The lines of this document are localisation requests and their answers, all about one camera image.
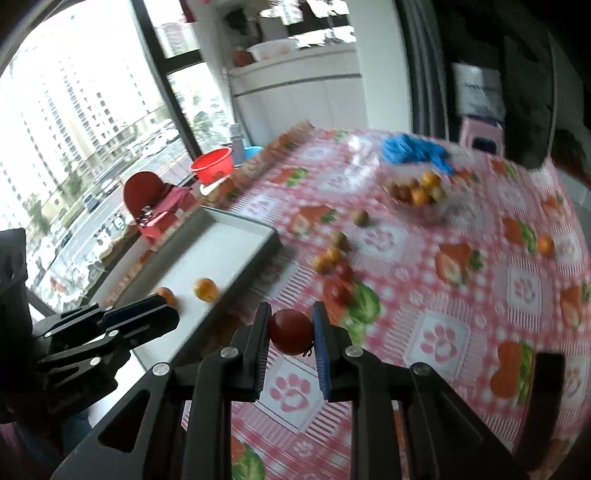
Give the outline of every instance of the chair backrest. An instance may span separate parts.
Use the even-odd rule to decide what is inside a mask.
[[[123,187],[123,202],[134,218],[145,206],[154,206],[164,196],[166,184],[151,171],[132,175]]]

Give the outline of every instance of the cherry tomato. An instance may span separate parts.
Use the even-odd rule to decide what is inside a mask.
[[[337,304],[342,306],[353,303],[353,292],[350,286],[342,281],[338,281],[331,286],[330,296]]]
[[[299,355],[312,348],[314,326],[312,321],[298,310],[277,310],[269,322],[269,337],[281,353]]]
[[[347,262],[341,262],[336,266],[336,275],[340,280],[350,282],[355,276],[355,272]]]
[[[160,287],[154,293],[157,293],[158,295],[160,295],[161,297],[163,297],[164,300],[166,300],[166,303],[168,305],[170,305],[171,307],[176,307],[177,306],[177,299],[174,296],[173,291],[170,290],[170,288]]]

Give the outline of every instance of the red tomato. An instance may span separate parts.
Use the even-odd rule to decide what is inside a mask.
[[[341,262],[336,266],[336,275],[340,280],[350,282],[355,276],[355,272],[347,262]]]
[[[298,310],[277,310],[269,322],[269,337],[281,353],[300,355],[312,348],[314,326],[312,321]]]

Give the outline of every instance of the orange fruit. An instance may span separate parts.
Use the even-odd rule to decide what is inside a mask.
[[[160,287],[154,293],[156,293],[156,294],[160,295],[162,298],[164,298],[164,300],[166,300],[166,303],[168,305],[170,305],[171,307],[176,307],[177,299],[174,296],[173,291],[170,290],[170,288]]]
[[[193,286],[193,293],[199,300],[211,303],[217,299],[219,290],[211,278],[200,278]]]
[[[410,191],[413,197],[413,205],[416,207],[420,207],[421,205],[426,205],[429,203],[429,194],[424,188],[417,187]]]
[[[439,187],[441,185],[441,177],[433,170],[425,171],[421,176],[421,185],[427,190],[433,187]]]
[[[538,251],[543,257],[551,257],[554,255],[554,240],[550,235],[538,236]]]
[[[322,255],[320,257],[315,257],[314,260],[312,260],[311,266],[316,273],[326,273],[329,267],[329,261],[325,255]]]
[[[330,247],[326,253],[324,254],[324,259],[330,265],[336,265],[340,262],[342,255],[340,254],[340,250],[337,247]]]

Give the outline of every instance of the blue plastic bag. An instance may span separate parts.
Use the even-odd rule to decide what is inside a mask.
[[[398,134],[396,137],[388,137],[382,143],[382,156],[393,165],[428,161],[447,175],[454,173],[452,166],[445,160],[445,148],[412,135]]]

